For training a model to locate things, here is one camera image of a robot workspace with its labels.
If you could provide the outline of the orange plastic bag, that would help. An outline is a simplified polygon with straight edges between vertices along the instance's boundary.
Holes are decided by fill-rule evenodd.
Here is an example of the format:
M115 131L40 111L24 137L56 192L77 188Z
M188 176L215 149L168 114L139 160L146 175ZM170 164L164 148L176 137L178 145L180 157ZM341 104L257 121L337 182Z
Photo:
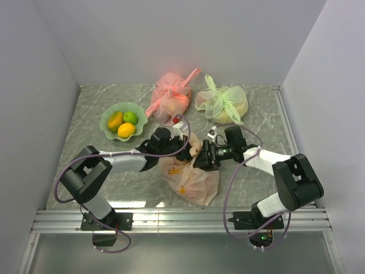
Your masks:
M202 149L202 142L195 134L190 135L190 161L179 161L175 156L161 158L158 167L170 188L191 203L207 206L218 193L220 173L194 168L197 154Z

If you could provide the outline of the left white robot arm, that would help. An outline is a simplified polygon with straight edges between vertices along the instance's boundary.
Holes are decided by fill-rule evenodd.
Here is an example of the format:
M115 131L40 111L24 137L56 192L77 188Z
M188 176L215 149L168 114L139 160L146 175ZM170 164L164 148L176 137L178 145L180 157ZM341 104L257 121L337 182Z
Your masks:
M99 194L106 178L110 174L148 171L161 158L189 158L190 136L188 130L171 137L167 128L159 127L148 140L130 151L101 152L94 146L87 146L60 172L56 182L62 183L72 198L95 217L96 225L109 229L114 225L115 211Z

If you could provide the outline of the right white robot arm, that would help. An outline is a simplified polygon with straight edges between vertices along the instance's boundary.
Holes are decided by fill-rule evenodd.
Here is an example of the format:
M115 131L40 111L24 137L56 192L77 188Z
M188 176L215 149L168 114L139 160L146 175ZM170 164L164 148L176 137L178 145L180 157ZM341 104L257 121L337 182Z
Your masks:
M253 205L251 221L258 228L270 223L271 217L286 211L295 211L323 197L324 189L308 158L303 154L282 155L247 144L243 126L228 124L224 129L226 143L216 143L216 128L208 132L210 140L203 147L193 166L205 171L216 171L224 160L233 160L247 167L272 175L276 193Z

